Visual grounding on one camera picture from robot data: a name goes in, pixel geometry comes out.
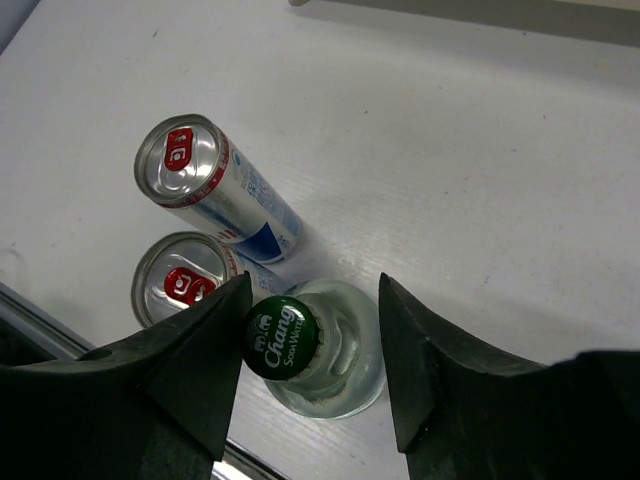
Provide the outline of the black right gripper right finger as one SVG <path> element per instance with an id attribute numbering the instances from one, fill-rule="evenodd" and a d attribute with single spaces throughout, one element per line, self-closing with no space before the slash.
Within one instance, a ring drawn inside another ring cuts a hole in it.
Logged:
<path id="1" fill-rule="evenodd" d="M 639 355 L 503 351 L 379 280 L 397 448 L 413 479 L 635 479 Z"/>

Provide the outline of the clear bottle green cap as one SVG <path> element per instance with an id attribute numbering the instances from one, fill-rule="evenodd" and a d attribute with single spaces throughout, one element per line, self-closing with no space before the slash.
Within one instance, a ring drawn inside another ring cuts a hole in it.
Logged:
<path id="1" fill-rule="evenodd" d="M 312 280 L 261 300 L 244 319 L 241 349 L 273 397 L 304 417 L 359 414 L 385 388 L 377 303 L 344 281 Z"/>

